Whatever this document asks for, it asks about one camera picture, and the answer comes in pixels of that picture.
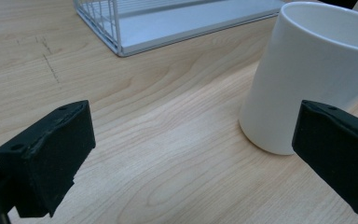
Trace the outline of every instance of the table surface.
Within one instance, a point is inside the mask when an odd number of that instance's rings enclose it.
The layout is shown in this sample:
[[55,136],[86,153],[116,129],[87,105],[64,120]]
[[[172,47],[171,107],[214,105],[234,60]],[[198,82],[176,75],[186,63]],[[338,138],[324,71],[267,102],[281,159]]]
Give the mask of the table surface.
[[11,221],[358,223],[297,155],[269,154],[241,132],[274,22],[118,58],[70,0],[0,0],[0,146],[84,99],[97,140],[53,218],[13,209]]

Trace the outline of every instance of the wire rack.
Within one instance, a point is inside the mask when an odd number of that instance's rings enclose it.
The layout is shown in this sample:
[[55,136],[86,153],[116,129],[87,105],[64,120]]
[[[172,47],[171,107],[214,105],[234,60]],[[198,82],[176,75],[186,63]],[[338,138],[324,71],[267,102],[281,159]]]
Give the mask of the wire rack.
[[74,4],[78,15],[118,56],[274,16],[283,5],[281,0],[74,0]]

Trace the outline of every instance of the mug rim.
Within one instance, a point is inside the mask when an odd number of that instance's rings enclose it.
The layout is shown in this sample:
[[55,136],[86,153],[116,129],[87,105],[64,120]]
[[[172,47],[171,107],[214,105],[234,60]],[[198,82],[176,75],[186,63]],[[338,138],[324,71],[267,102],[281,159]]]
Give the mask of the mug rim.
[[316,3],[316,2],[291,2],[291,3],[286,3],[281,8],[281,11],[280,11],[280,14],[282,14],[282,16],[286,20],[288,20],[292,25],[294,25],[296,28],[300,29],[301,31],[307,33],[308,35],[312,35],[312,36],[314,36],[314,37],[316,37],[318,39],[322,39],[322,40],[324,40],[326,42],[329,42],[329,43],[332,43],[332,44],[335,44],[335,45],[339,45],[339,46],[347,48],[347,49],[358,50],[357,46],[354,46],[354,45],[351,45],[351,44],[346,44],[346,43],[343,43],[341,41],[337,41],[335,39],[328,38],[328,37],[325,37],[323,35],[316,34],[315,32],[312,32],[311,30],[307,29],[303,25],[301,25],[298,22],[294,21],[292,18],[290,18],[286,14],[285,10],[288,7],[296,7],[296,6],[323,7],[323,8],[328,8],[328,9],[331,9],[331,10],[337,10],[337,11],[341,11],[341,12],[344,12],[344,13],[352,14],[353,16],[356,16],[356,17],[358,17],[358,11],[348,9],[348,8],[345,8],[345,7],[337,7],[337,6],[329,5],[329,4],[326,4],[326,3]]

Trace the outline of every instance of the mug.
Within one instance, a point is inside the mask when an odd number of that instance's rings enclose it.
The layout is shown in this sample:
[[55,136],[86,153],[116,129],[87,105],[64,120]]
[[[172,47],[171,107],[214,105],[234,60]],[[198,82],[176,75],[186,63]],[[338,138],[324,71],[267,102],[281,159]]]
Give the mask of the mug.
[[358,12],[323,3],[284,5],[240,112],[251,142],[291,146],[302,100],[346,109],[358,99]]

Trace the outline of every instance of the white mug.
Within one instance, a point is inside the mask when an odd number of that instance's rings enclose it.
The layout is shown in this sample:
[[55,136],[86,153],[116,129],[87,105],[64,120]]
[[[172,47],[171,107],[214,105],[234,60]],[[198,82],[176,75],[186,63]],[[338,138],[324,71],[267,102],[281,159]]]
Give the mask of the white mug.
[[282,7],[245,97],[240,125],[257,146],[291,146],[302,100],[347,109],[358,99],[358,12],[322,3]]

